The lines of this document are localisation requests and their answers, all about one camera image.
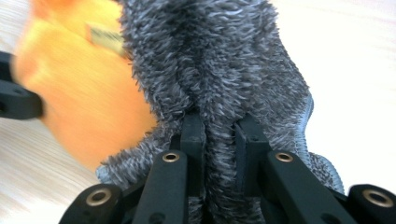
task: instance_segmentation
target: gray plush toy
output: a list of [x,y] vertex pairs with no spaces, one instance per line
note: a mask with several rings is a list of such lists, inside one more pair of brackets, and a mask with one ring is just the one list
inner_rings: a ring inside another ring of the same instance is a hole
[[250,113],[273,149],[296,153],[327,187],[343,192],[329,161],[309,153],[313,100],[284,49],[265,0],[120,0],[124,47],[158,126],[136,148],[98,168],[104,183],[130,187],[169,148],[193,107],[205,124],[205,197],[189,199],[189,222],[205,203],[217,223],[264,223],[260,200],[235,189],[233,124]]

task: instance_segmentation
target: orange fabric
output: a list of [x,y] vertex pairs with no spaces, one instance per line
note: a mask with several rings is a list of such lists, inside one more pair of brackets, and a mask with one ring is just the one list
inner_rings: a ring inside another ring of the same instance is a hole
[[156,126],[130,62],[86,37],[86,22],[119,30],[120,7],[109,0],[33,0],[32,7],[15,51],[14,79],[40,95],[40,119],[93,170]]

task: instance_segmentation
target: black plastic part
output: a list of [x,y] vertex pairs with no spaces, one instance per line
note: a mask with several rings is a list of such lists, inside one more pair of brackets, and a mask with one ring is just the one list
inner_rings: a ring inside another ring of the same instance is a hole
[[189,160],[187,193],[190,197],[204,195],[205,139],[205,126],[198,112],[187,114],[181,130],[180,150]]
[[260,124],[249,114],[235,124],[236,185],[245,196],[260,196],[259,161],[271,150]]
[[139,204],[140,197],[146,185],[146,180],[146,178],[141,179],[122,193],[125,209],[125,217],[122,223],[130,224],[134,219],[134,213],[136,212],[137,205]]
[[359,223],[396,223],[396,196],[373,185],[353,186],[346,208]]
[[[289,219],[287,223],[356,223],[293,153],[269,152],[266,160],[261,162],[259,183],[268,202],[275,206],[282,204]],[[275,197],[265,193],[268,189],[274,192]],[[267,210],[262,212],[264,217],[271,216]]]
[[148,174],[133,223],[187,223],[187,208],[187,155],[178,150],[162,152]]
[[18,84],[0,80],[0,118],[33,119],[43,113],[40,97]]
[[12,82],[10,61],[11,54],[0,51],[0,80]]
[[99,184],[82,191],[64,213],[60,224],[120,223],[122,192],[114,185]]

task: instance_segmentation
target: screw hole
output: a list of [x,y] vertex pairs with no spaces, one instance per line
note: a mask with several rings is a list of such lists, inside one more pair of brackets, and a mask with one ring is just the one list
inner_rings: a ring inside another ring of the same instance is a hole
[[290,154],[284,153],[284,152],[276,153],[276,158],[277,158],[279,161],[284,161],[284,162],[291,162],[291,161],[293,161],[293,157],[292,157]]
[[257,135],[251,135],[250,140],[251,140],[252,142],[257,142],[257,141],[259,141],[259,136],[257,136]]
[[322,215],[320,216],[320,218],[321,218],[324,222],[326,222],[326,223],[328,223],[328,224],[340,224],[340,223],[341,223],[340,219],[338,219],[337,217],[335,217],[335,216],[333,216],[333,215],[331,215],[331,214],[327,214],[327,213],[322,214]]
[[154,213],[149,216],[149,224],[162,224],[165,221],[165,215],[162,213]]
[[19,95],[22,95],[22,94],[23,94],[23,91],[18,90],[18,89],[14,89],[14,92],[17,93],[17,94],[19,94]]
[[163,155],[163,160],[166,162],[178,161],[179,158],[180,156],[178,154],[172,152]]

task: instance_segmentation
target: wooden surface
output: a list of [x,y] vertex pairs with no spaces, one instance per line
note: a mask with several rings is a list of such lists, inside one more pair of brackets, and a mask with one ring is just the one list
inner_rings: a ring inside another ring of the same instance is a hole
[[[291,58],[311,87],[308,148],[338,169],[346,192],[396,192],[396,2],[273,0]],[[12,52],[29,12],[0,0],[0,50]],[[36,119],[0,119],[0,223],[57,223],[94,174]]]

